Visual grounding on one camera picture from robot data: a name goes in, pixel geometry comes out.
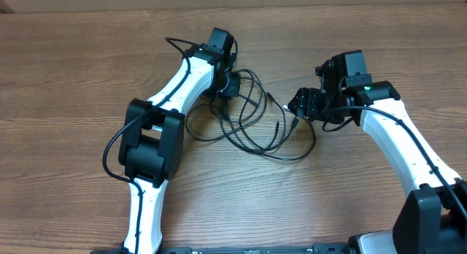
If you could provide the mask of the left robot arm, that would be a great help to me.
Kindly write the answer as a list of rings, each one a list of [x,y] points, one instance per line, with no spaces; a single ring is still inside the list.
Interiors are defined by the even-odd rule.
[[[157,94],[128,105],[118,160],[129,179],[131,209],[118,253],[161,252],[163,200],[182,161],[185,117],[202,94],[239,92],[239,81],[231,74],[234,44],[232,34],[214,28],[208,42],[191,43],[182,51],[179,70]]]

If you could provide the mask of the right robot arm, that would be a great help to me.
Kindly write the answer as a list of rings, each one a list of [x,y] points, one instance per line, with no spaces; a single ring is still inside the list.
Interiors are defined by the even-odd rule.
[[[315,244],[314,253],[465,253],[466,180],[431,148],[388,81],[373,81],[360,50],[316,67],[319,88],[300,88],[286,106],[298,118],[353,122],[385,155],[406,201],[393,227],[351,236],[346,243]]]

